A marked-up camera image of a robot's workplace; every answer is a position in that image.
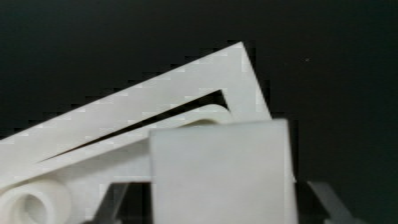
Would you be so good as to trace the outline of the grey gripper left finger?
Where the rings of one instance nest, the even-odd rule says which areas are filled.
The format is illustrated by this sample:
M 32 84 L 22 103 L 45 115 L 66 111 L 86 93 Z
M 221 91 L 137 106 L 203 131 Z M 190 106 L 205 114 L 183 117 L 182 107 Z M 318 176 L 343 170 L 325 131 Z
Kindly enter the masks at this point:
M 87 224 L 153 224 L 151 184 L 114 183 Z

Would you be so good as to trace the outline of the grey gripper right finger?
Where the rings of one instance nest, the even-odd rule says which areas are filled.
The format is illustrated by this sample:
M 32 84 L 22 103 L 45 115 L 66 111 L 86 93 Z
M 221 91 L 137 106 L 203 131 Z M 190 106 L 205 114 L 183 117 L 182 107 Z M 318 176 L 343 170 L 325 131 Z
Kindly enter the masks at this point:
M 368 224 L 354 216 L 327 182 L 299 182 L 295 190 L 299 224 Z

